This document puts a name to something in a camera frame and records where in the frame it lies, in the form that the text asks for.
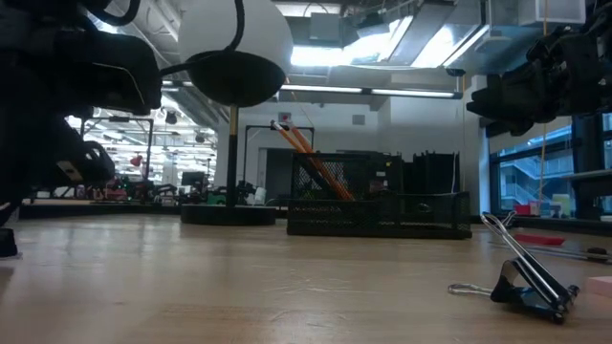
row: wooden table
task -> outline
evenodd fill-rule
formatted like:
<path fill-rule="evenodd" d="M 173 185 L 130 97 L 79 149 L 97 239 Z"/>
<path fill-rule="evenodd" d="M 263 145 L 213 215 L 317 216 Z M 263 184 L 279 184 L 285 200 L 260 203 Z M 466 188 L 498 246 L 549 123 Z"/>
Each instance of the wooden table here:
<path fill-rule="evenodd" d="M 284 225 L 182 226 L 172 216 L 18 224 L 0 262 L 0 343 L 609 343 L 612 299 L 583 292 L 560 327 L 452 283 L 492 287 L 506 249 L 472 240 L 288 237 Z M 566 235 L 612 247 L 612 239 Z M 610 266 L 541 256 L 583 286 Z"/>

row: black binder clip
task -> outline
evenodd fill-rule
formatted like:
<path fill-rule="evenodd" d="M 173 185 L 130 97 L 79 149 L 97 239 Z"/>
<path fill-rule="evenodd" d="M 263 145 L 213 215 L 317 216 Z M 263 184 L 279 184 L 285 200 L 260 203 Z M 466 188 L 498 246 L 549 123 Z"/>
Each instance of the black binder clip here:
<path fill-rule="evenodd" d="M 525 312 L 551 319 L 556 324 L 563 324 L 574 304 L 574 299 L 578 296 L 579 288 L 576 286 L 564 288 L 529 251 L 508 233 L 504 226 L 506 221 L 501 222 L 490 213 L 483 213 L 480 218 L 485 226 L 499 235 L 514 251 L 516 258 L 504 263 L 497 285 L 493 290 L 475 285 L 457 284 L 449 286 L 448 291 L 454 294 L 487 295 L 493 302 L 516 306 Z M 518 274 L 527 281 L 530 287 L 513 285 Z"/>

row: round black base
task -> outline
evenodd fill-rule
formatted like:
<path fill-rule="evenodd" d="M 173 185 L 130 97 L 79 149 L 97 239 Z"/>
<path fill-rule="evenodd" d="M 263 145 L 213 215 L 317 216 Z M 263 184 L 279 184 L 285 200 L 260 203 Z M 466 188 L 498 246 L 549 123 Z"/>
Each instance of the round black base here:
<path fill-rule="evenodd" d="M 271 226 L 276 223 L 276 208 L 268 206 L 236 206 L 183 204 L 181 222 L 207 226 Z"/>

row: red object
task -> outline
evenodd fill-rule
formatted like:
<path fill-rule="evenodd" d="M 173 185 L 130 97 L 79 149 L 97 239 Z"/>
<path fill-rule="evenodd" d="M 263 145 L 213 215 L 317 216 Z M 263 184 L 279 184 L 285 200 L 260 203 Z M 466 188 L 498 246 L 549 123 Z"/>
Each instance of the red object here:
<path fill-rule="evenodd" d="M 516 215 L 531 215 L 531 207 L 528 205 L 515 205 L 514 211 L 516 211 Z"/>
<path fill-rule="evenodd" d="M 586 291 L 612 298 L 612 277 L 591 277 L 586 281 Z"/>
<path fill-rule="evenodd" d="M 136 167 L 141 167 L 142 156 L 138 155 L 136 158 L 132 158 L 132 160 L 130 160 L 130 163 Z"/>
<path fill-rule="evenodd" d="M 559 246 L 565 242 L 565 238 L 563 237 L 547 237 L 547 236 L 535 235 L 535 234 L 518 233 L 514 235 L 514 238 L 518 242 L 537 244 L 537 245 Z"/>

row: white sphere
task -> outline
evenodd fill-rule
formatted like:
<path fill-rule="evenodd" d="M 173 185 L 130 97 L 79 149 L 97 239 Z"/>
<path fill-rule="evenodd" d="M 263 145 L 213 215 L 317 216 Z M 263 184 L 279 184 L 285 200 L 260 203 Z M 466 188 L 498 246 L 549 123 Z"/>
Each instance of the white sphere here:
<path fill-rule="evenodd" d="M 294 44 L 287 20 L 271 1 L 243 1 L 245 32 L 233 56 L 221 56 L 236 33 L 232 0 L 194 1 L 183 16 L 179 52 L 183 62 L 205 57 L 189 71 L 204 94 L 227 105 L 253 106 L 282 86 Z"/>

